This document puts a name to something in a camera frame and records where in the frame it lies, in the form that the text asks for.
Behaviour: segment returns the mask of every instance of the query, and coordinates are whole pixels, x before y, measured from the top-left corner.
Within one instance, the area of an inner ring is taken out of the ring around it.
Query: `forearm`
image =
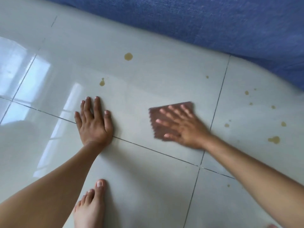
[[[67,162],[0,204],[1,227],[61,228],[101,149],[94,143],[87,144]]]
[[[204,147],[283,227],[304,226],[304,187],[212,136]]]

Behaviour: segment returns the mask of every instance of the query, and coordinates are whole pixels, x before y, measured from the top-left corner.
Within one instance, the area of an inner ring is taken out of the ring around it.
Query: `hand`
[[[165,138],[170,138],[177,143],[193,149],[204,149],[205,143],[212,137],[207,127],[184,105],[180,106],[181,109],[169,106],[168,108],[174,114],[160,109],[160,112],[166,115],[171,122],[162,121],[157,119],[156,122],[163,126],[170,127],[179,133],[179,136],[173,134],[165,134]]]
[[[99,97],[95,97],[94,114],[91,112],[91,98],[81,101],[80,114],[75,112],[75,121],[83,145],[97,142],[103,148],[109,145],[113,136],[113,125],[110,111],[106,110],[104,117],[101,114]]]

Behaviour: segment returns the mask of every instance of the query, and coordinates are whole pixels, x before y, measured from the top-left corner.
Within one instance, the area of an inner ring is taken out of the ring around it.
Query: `person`
[[[107,183],[96,182],[80,201],[77,198],[97,155],[111,143],[111,113],[101,114],[99,97],[81,102],[75,121],[83,147],[64,164],[0,204],[0,227],[62,227],[73,211],[75,228],[100,228]],[[185,106],[161,109],[169,120],[157,123],[176,130],[166,134],[183,146],[209,152],[281,226],[304,227],[304,187],[212,135]]]

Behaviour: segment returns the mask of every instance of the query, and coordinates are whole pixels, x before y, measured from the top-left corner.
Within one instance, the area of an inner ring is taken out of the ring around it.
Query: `floor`
[[[304,184],[301,90],[242,59],[70,7],[0,0],[0,202],[82,147],[73,112],[96,95],[115,138],[82,194],[108,181],[105,227],[276,224],[210,155],[155,140],[150,107],[192,101],[213,133]]]

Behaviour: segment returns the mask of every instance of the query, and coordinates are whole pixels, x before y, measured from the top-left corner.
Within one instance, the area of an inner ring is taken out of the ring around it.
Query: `blue fabric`
[[[252,61],[304,90],[304,0],[51,0]]]

